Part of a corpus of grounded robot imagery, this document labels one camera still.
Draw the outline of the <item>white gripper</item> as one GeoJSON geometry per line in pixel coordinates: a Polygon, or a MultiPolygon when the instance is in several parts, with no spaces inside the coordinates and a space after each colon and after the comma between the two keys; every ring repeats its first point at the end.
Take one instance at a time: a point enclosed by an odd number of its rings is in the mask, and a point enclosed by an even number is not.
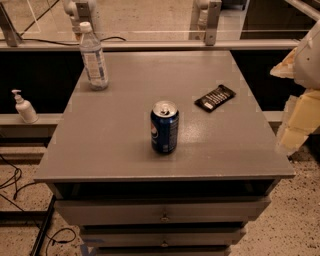
{"type": "Polygon", "coordinates": [[[307,88],[299,97],[289,97],[276,134],[276,150],[290,156],[320,127],[320,20],[300,41],[297,50],[291,50],[270,74],[294,78],[297,84],[307,88]]]}

